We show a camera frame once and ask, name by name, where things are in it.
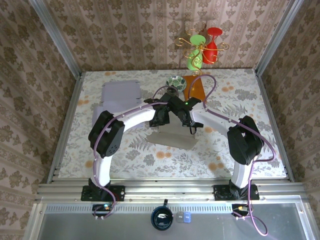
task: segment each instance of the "aluminum frame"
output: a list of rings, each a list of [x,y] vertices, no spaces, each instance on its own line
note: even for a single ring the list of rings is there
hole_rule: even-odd
[[[112,179],[113,185],[125,185],[126,196],[124,202],[117,206],[153,206],[162,204],[164,198],[174,205],[202,204],[207,206],[221,205],[223,203],[246,203],[246,201],[215,201],[213,185],[227,184],[226,179],[212,178],[144,178],[144,179]],[[300,182],[288,180],[253,180],[258,186],[260,200],[252,201],[253,204],[282,204],[295,203],[296,210],[307,239],[320,239],[319,229],[315,222],[308,197]],[[82,186],[86,184],[82,180],[60,180],[52,184],[40,184],[36,203],[30,215],[24,239],[37,239],[43,216],[50,204],[62,204],[63,206],[83,206],[103,204],[104,202],[80,201]]]
[[[262,99],[263,99],[263,102],[265,105],[266,112],[267,112],[268,117],[270,119],[270,124],[271,124],[271,128],[272,128],[272,131],[274,134],[275,142],[278,146],[278,150],[279,150],[279,153],[281,156],[282,163],[283,163],[284,168],[286,170],[286,174],[288,175],[289,180],[291,182],[295,182],[295,177],[294,177],[294,174],[293,174],[292,169],[290,167],[290,163],[289,163],[289,160],[288,160],[288,157],[286,154],[285,146],[284,146],[284,143],[282,142],[280,132],[277,127],[277,122],[276,122],[274,113],[272,111],[271,105],[270,105],[267,91],[266,91],[266,88],[265,88],[264,83],[262,81],[261,75],[259,73],[256,73],[256,80],[257,80],[259,88],[260,88],[260,92],[262,95]]]
[[[69,104],[68,110],[66,112],[66,116],[65,116],[65,120],[63,123],[60,137],[59,137],[59,141],[57,143],[55,153],[53,156],[53,160],[52,160],[52,164],[51,164],[51,168],[50,168],[50,171],[48,174],[48,178],[46,180],[47,184],[51,183],[53,176],[54,176],[54,172],[56,170],[56,167],[61,164],[61,161],[64,157],[65,150],[66,150],[67,143],[68,143],[69,134],[71,131],[71,126],[72,126],[72,123],[74,120],[78,100],[79,100],[80,93],[82,90],[82,85],[84,83],[85,75],[86,75],[86,73],[82,74],[78,78],[78,80],[75,82],[75,86],[74,86],[73,93],[71,96],[70,104]]]
[[[77,79],[81,75],[81,69],[71,52],[72,49],[68,47],[61,32],[57,28],[57,25],[52,18],[50,11],[47,9],[45,2],[43,0],[30,0],[30,3],[45,26],[45,29],[52,38],[54,45],[62,55],[73,76]]]
[[[264,50],[255,70],[258,75],[262,75],[264,70],[266,69],[270,59],[274,55],[276,49],[278,48],[281,40],[285,36],[290,24],[295,18],[297,12],[299,11],[301,5],[303,4],[303,0],[291,0],[286,7],[282,18],[280,19],[267,47]]]

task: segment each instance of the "cable connector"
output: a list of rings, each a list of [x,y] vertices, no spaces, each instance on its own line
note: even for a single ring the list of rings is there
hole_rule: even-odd
[[[244,211],[244,212],[249,212],[249,208],[246,207],[246,206],[239,206],[239,207],[238,207],[238,210]]]

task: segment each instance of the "small blue block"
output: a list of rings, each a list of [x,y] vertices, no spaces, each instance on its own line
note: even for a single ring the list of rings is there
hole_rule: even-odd
[[[191,212],[185,211],[183,214],[183,219],[185,223],[191,223]]]

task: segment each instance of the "black mug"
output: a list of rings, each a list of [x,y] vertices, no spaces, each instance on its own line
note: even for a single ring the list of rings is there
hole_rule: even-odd
[[[151,223],[160,231],[170,228],[174,221],[172,211],[167,207],[168,199],[164,200],[163,206],[158,206],[151,214]]]

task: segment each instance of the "green glass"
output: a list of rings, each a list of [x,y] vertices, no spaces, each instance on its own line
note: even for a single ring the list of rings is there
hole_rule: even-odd
[[[201,35],[193,35],[190,37],[190,42],[193,44],[193,45],[197,45],[199,46],[200,44],[205,44],[206,42],[206,38],[204,36],[201,36]],[[200,52],[198,49],[195,49],[193,50],[190,54],[189,54],[189,57],[188,58],[188,61],[186,63],[186,66],[189,70],[191,71],[195,71],[197,70],[194,66],[196,66],[197,68],[201,69],[202,67],[202,52]]]

